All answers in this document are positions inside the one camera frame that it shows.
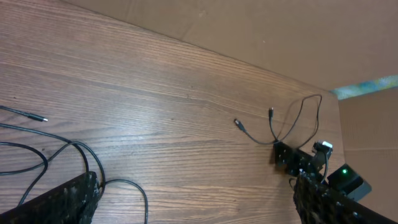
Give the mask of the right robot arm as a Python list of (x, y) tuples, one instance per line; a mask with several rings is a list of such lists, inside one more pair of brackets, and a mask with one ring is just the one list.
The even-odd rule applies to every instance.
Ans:
[(285, 166), (288, 175), (297, 177), (301, 173), (306, 173), (355, 202), (372, 191), (370, 184), (348, 164), (343, 164), (331, 174), (328, 173), (328, 160), (332, 155), (333, 145), (327, 141), (315, 142), (312, 155), (282, 142), (276, 142), (274, 150), (275, 163)]

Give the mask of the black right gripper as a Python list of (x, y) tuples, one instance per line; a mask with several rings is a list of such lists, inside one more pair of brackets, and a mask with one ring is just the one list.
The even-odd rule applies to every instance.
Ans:
[(278, 142), (273, 145), (275, 152), (275, 164), (285, 167), (285, 173), (298, 177), (301, 172), (305, 172), (311, 177), (322, 180), (323, 174), (323, 154), (308, 154), (301, 149), (294, 149), (285, 143)]

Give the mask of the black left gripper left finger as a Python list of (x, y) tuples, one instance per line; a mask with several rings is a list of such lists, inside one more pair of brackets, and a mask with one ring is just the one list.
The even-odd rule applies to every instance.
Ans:
[(1, 214), (1, 224), (90, 224), (100, 200), (95, 172), (85, 172)]

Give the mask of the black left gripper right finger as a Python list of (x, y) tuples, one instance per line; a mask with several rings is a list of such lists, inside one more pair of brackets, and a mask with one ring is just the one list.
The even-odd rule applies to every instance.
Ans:
[(302, 224), (395, 224), (306, 173), (298, 175), (293, 190)]

